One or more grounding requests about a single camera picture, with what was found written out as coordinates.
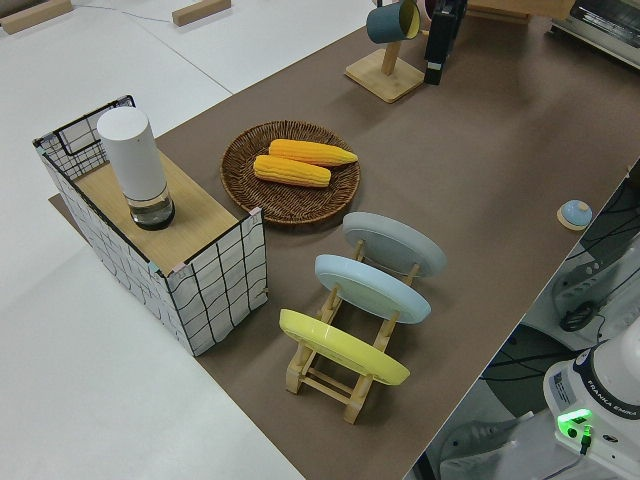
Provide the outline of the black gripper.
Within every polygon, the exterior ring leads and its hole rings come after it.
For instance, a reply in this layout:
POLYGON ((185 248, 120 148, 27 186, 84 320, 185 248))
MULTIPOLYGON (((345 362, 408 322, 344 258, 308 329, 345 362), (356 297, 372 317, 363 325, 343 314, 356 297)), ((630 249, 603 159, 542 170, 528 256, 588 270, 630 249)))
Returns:
POLYGON ((425 7, 431 24, 425 51, 427 65, 424 82, 439 85, 445 61, 466 14, 467 0, 426 1, 425 7))

